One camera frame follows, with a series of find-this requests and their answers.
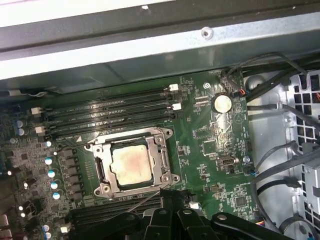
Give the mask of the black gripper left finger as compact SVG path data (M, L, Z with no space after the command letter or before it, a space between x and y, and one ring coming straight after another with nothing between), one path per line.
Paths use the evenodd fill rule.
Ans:
M170 240L175 190L160 190L161 207L143 217L126 211L91 228L92 240Z

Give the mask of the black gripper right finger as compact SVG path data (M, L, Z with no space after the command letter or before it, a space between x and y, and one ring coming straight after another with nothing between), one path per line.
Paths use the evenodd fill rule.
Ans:
M290 237L274 232L227 212L218 212L210 219L185 207L186 191L176 191L177 217L188 240L289 240Z

